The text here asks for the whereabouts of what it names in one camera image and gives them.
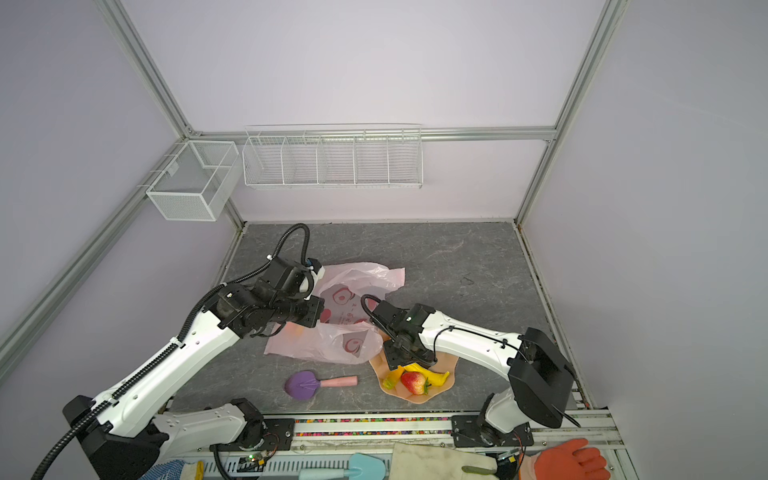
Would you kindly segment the red strawberry at plate front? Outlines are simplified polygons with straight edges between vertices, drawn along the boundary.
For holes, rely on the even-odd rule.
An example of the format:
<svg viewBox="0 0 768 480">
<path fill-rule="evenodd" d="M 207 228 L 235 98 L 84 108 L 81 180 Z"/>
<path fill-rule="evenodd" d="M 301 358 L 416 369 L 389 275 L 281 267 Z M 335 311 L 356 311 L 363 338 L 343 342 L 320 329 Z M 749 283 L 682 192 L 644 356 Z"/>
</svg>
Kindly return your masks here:
<svg viewBox="0 0 768 480">
<path fill-rule="evenodd" d="M 430 383 L 421 373 L 406 371 L 400 378 L 400 384 L 411 396 L 427 395 L 430 386 Z"/>
</svg>

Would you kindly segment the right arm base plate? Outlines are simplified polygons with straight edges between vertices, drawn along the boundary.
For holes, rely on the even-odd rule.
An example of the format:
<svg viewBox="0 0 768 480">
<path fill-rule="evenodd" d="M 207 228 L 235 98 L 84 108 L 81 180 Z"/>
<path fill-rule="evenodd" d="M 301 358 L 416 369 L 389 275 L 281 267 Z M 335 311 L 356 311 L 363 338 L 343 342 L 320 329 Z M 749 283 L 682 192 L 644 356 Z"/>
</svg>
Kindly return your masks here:
<svg viewBox="0 0 768 480">
<path fill-rule="evenodd" d="M 509 433 L 503 433 L 478 415 L 452 415 L 451 434 L 458 448 L 530 447 L 534 444 L 528 423 L 517 426 Z"/>
</svg>

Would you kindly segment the blue white knit glove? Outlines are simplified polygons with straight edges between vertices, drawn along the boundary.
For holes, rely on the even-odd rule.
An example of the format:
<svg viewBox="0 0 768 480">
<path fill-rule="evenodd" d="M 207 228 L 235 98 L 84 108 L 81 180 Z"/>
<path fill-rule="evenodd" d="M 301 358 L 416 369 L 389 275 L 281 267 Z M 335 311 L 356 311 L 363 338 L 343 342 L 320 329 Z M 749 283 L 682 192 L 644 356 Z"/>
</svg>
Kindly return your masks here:
<svg viewBox="0 0 768 480">
<path fill-rule="evenodd" d="M 181 480 L 187 463 L 183 460 L 172 460 L 170 462 L 152 466 L 139 480 Z"/>
</svg>

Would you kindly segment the beige wavy fruit plate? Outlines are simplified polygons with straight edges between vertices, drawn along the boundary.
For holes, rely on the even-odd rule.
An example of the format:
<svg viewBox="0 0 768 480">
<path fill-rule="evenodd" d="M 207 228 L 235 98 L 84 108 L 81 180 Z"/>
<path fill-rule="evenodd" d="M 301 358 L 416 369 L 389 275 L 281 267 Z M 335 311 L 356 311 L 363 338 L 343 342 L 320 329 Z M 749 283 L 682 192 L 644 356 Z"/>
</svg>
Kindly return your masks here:
<svg viewBox="0 0 768 480">
<path fill-rule="evenodd" d="M 381 390 L 390 396 L 412 404 L 424 404 L 440 395 L 455 384 L 458 358 L 453 355 L 438 353 L 437 363 L 426 369 L 418 364 L 396 367 L 391 370 L 381 351 L 369 361 Z"/>
</svg>

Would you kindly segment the small white mesh basket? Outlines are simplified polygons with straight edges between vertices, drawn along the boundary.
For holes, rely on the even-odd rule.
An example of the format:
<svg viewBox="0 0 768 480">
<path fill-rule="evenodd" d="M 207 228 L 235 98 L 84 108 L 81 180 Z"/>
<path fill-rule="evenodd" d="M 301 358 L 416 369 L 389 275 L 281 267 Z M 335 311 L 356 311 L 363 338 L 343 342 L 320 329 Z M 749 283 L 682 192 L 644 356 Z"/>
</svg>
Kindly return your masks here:
<svg viewBox="0 0 768 480">
<path fill-rule="evenodd" d="M 214 222 L 241 176 L 234 142 L 189 140 L 148 186 L 147 196 L 169 221 Z"/>
</svg>

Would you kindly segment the pink plastic bag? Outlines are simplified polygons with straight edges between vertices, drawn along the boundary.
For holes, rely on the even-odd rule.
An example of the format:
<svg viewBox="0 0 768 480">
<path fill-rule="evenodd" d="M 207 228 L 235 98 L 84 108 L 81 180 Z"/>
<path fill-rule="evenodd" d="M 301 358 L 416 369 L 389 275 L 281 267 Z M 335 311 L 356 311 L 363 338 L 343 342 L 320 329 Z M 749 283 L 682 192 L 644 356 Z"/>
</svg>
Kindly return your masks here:
<svg viewBox="0 0 768 480">
<path fill-rule="evenodd" d="M 405 282 L 403 268 L 390 269 L 373 262 L 326 266 L 313 291 L 324 301 L 317 324 L 312 328 L 286 325 L 267 340 L 264 353 L 344 365 L 368 362 L 381 352 L 383 340 L 365 313 L 376 303 L 370 300 L 362 304 L 361 297 L 382 299 Z"/>
</svg>

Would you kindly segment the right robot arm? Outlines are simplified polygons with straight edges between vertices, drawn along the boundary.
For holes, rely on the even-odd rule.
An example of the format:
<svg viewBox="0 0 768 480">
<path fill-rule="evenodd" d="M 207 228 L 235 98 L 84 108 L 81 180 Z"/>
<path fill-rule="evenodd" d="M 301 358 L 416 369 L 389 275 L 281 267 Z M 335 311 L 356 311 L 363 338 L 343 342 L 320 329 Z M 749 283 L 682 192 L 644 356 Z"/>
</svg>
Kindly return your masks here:
<svg viewBox="0 0 768 480">
<path fill-rule="evenodd" d="M 575 369 L 543 331 L 488 330 L 427 305 L 402 309 L 376 297 L 365 300 L 363 310 L 388 336 L 384 353 L 392 370 L 411 364 L 432 367 L 437 355 L 446 353 L 505 378 L 507 389 L 489 397 L 480 426 L 507 434 L 529 422 L 553 429 L 564 421 L 577 424 L 566 414 Z"/>
</svg>

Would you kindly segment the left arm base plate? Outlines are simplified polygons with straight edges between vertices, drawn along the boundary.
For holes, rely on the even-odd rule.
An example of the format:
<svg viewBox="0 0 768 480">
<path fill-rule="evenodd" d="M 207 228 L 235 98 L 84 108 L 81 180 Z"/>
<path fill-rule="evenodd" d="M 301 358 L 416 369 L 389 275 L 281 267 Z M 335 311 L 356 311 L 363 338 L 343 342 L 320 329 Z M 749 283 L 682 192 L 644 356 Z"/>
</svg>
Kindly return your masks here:
<svg viewBox="0 0 768 480">
<path fill-rule="evenodd" d="M 296 421 L 290 417 L 266 418 L 260 423 L 249 423 L 245 430 L 230 443 L 219 444 L 220 451 L 287 451 L 294 438 Z"/>
</svg>

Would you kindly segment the orange rubber glove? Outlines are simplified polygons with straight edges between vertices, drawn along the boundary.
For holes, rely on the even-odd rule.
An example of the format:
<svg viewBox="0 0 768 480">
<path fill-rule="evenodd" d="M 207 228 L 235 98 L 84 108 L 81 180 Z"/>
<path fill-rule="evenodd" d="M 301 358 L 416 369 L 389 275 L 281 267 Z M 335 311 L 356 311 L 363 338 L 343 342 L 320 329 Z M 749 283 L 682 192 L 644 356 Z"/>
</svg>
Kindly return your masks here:
<svg viewBox="0 0 768 480">
<path fill-rule="evenodd" d="M 611 473 L 600 450 L 579 438 L 548 448 L 522 461 L 522 480 L 608 480 Z"/>
</svg>

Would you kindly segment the beige cloth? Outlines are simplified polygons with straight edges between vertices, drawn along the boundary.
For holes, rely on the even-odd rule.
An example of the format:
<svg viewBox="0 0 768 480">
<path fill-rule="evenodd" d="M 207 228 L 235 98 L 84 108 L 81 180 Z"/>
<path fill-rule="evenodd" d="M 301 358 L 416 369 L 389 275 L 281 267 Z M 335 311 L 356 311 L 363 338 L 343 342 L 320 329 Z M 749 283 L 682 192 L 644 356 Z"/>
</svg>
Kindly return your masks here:
<svg viewBox="0 0 768 480">
<path fill-rule="evenodd" d="M 389 479 L 497 479 L 497 461 L 453 449 L 396 443 Z"/>
</svg>

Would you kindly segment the yellow banana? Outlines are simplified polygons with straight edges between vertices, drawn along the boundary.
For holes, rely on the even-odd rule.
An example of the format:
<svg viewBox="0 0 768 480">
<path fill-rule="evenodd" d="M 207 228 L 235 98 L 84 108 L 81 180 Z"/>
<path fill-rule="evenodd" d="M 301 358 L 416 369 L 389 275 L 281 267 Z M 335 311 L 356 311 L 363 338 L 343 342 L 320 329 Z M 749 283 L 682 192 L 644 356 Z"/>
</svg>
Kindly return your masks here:
<svg viewBox="0 0 768 480">
<path fill-rule="evenodd" d="M 417 363 L 412 363 L 412 364 L 406 365 L 406 366 L 403 367 L 403 369 L 406 372 L 421 373 L 422 375 L 425 376 L 425 378 L 427 379 L 427 381 L 431 385 L 437 386 L 437 387 L 443 386 L 446 383 L 446 381 L 448 380 L 448 378 L 450 377 L 450 372 L 449 371 L 446 371 L 446 372 L 443 372 L 443 373 L 433 372 L 431 370 L 428 370 L 428 369 L 422 367 L 421 365 L 419 365 Z"/>
</svg>

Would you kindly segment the yellow mango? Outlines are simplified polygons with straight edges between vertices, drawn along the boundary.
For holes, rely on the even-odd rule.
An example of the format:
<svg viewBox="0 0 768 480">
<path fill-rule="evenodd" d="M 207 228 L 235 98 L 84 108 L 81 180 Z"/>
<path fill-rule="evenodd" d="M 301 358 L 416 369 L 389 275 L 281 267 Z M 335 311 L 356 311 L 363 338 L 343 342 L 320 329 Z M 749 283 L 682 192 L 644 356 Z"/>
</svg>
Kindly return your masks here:
<svg viewBox="0 0 768 480">
<path fill-rule="evenodd" d="M 385 390 L 393 390 L 398 384 L 398 382 L 400 381 L 400 378 L 402 377 L 404 372 L 405 372 L 405 369 L 402 366 L 398 367 L 395 370 L 390 371 L 381 381 L 381 386 Z"/>
</svg>

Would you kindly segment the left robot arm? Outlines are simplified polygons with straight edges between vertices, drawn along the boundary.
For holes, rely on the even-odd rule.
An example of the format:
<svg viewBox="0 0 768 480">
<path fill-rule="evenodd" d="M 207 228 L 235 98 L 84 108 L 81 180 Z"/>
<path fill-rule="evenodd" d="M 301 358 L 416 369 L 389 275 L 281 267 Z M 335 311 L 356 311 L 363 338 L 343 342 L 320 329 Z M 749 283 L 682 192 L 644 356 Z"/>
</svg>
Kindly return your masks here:
<svg viewBox="0 0 768 480">
<path fill-rule="evenodd" d="M 250 401 L 186 414 L 161 408 L 196 373 L 242 338 L 271 324 L 312 326 L 322 300 L 312 281 L 274 286 L 220 285 L 192 309 L 180 333 L 116 385 L 94 398 L 78 396 L 63 409 L 69 430 L 33 473 L 42 479 L 56 458 L 77 440 L 101 479 L 140 479 L 168 460 L 199 449 L 260 448 L 268 435 L 263 415 Z"/>
</svg>

